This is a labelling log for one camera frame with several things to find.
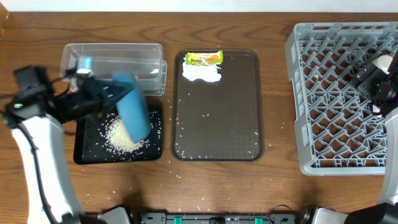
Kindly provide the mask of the cream white cup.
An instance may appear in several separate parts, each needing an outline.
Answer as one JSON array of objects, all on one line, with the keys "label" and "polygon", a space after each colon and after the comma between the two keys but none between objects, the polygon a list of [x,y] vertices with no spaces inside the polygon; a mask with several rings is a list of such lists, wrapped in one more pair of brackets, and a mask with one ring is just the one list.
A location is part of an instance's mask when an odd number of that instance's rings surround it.
[{"label": "cream white cup", "polygon": [[393,58],[390,55],[382,55],[377,59],[373,60],[372,63],[385,74],[390,74],[389,67],[392,63]]}]

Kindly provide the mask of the dark blue plate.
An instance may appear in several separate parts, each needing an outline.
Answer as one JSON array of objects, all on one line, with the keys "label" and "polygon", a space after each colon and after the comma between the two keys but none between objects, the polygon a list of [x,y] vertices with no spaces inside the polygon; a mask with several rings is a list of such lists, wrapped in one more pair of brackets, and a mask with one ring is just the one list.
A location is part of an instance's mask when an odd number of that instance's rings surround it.
[{"label": "dark blue plate", "polygon": [[137,143],[145,140],[151,130],[150,116],[139,82],[133,74],[122,71],[114,72],[113,79],[132,87],[132,90],[117,102],[116,107],[131,141]]}]

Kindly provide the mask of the pile of white rice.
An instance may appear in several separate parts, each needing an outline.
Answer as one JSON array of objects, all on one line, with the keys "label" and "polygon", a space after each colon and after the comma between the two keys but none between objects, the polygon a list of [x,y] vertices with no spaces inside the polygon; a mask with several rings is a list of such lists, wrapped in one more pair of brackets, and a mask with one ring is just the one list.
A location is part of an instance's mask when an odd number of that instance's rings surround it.
[{"label": "pile of white rice", "polygon": [[133,162],[133,161],[154,161],[162,155],[162,113],[153,110],[150,115],[150,134],[141,141],[133,142],[120,115],[108,113],[104,121],[100,122],[98,129],[99,136],[104,140],[101,149],[110,153],[106,162]]}]

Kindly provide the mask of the pink cup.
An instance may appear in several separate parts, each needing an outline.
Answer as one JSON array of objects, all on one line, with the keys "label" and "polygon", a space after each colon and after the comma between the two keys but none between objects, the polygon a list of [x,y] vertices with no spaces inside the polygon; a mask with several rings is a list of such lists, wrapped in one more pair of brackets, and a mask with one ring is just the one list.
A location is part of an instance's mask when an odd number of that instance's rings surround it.
[{"label": "pink cup", "polygon": [[378,118],[382,117],[381,109],[377,107],[376,105],[371,106],[371,113],[373,116],[376,116]]}]

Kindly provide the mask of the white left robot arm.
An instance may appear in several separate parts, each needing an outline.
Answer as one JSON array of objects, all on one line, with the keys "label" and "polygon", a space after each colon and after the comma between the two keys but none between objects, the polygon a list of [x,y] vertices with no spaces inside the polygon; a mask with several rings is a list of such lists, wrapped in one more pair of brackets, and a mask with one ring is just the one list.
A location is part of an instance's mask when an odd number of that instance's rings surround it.
[{"label": "white left robot arm", "polygon": [[72,69],[80,81],[74,93],[56,95],[46,69],[29,65],[14,71],[19,92],[1,112],[24,166],[29,196],[28,223],[132,223],[123,205],[87,214],[77,200],[64,151],[64,123],[102,114],[133,90],[121,81],[97,80]]}]

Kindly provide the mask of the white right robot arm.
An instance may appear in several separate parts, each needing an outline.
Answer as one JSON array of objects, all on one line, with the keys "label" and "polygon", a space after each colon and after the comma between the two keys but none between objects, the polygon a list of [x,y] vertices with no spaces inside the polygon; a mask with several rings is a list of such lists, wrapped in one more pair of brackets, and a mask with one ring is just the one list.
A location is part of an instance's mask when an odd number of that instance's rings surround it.
[{"label": "white right robot arm", "polygon": [[381,196],[376,205],[349,214],[310,207],[299,223],[397,224],[397,54],[382,55],[365,68],[355,89],[371,101],[371,113],[384,118],[387,154]]}]

